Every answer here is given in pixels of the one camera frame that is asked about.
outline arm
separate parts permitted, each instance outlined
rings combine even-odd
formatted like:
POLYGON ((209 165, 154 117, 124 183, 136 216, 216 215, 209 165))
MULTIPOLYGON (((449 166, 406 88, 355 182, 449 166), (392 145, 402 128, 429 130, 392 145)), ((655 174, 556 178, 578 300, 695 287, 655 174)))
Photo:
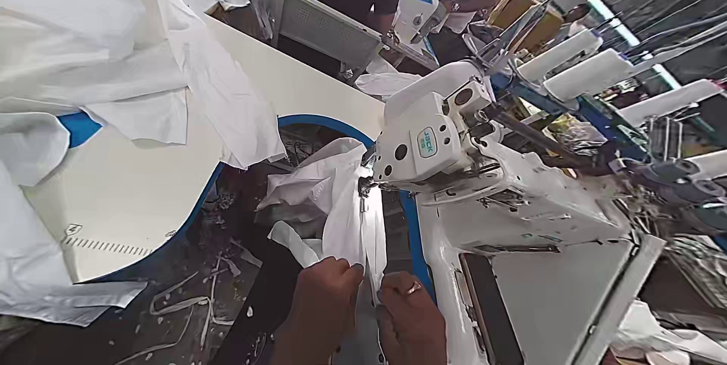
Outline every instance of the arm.
POLYGON ((356 323, 364 268, 328 257, 300 272, 290 314, 277 333, 271 365, 318 365, 356 323))
POLYGON ((381 34, 386 34, 391 30, 393 21, 394 14, 368 13, 366 17, 367 25, 381 34))
POLYGON ((440 0, 447 7, 448 12, 452 12, 452 6, 459 3, 457 13, 469 13, 471 11, 489 10, 497 5, 499 0, 440 0))

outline ring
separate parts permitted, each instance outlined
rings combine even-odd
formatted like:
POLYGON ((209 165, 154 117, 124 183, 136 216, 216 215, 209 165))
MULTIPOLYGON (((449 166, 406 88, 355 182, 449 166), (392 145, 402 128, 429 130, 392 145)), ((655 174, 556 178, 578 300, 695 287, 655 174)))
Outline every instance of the ring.
POLYGON ((406 295, 412 295, 417 290, 422 289, 422 284, 419 281, 414 280, 412 287, 406 290, 406 295))

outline finger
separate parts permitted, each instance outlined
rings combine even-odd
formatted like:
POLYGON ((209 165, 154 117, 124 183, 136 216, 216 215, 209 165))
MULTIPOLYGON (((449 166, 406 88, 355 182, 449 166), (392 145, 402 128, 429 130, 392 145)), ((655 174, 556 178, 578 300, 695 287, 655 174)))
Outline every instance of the finger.
POLYGON ((381 305, 376 307, 376 319, 379 323, 379 342, 384 356, 389 363, 400 363, 397 359, 401 355, 401 347, 396 339, 396 331, 389 310, 381 305))
POLYGON ((414 277, 406 271, 390 273, 381 280, 381 288, 393 289, 401 295, 406 295, 414 283, 414 277))
POLYGON ((349 267, 348 261, 346 261, 346 259, 336 259, 333 256, 328 256, 320 262, 315 263, 311 267, 316 266, 324 267, 324 270, 331 270, 336 274, 343 274, 349 267))
POLYGON ((408 321, 412 307, 406 302, 406 297, 396 292, 391 287, 381 289, 381 304, 389 310, 394 321, 408 321))
POLYGON ((361 281, 364 280, 363 272, 364 267, 359 263, 356 263, 343 273, 343 283, 355 294, 359 292, 359 285, 361 284, 361 281))
MULTIPOLYGON (((422 282, 419 280, 418 277, 416 277, 416 276, 411 276, 411 277, 412 277, 412 286, 413 286, 414 282, 422 284, 422 282)), ((409 303, 413 307, 417 307, 417 308, 433 307, 436 309, 436 305, 434 305, 434 302, 432 301, 432 297, 429 295, 429 293, 424 288, 424 286, 422 288, 414 291, 412 294, 409 294, 410 289, 411 289, 411 287, 408 288, 406 292, 404 292, 407 303, 409 303)))
POLYGON ((336 260, 336 273, 343 274, 348 270, 351 265, 348 263, 347 259, 337 259, 336 260))

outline wrist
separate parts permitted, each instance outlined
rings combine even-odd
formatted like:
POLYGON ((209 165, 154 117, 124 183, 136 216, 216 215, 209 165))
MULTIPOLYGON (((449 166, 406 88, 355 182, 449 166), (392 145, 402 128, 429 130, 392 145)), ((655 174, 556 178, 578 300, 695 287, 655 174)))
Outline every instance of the wrist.
POLYGON ((314 349, 315 341, 301 339, 305 332, 296 332, 285 323, 276 333, 276 343, 270 365, 320 365, 328 364, 314 349))

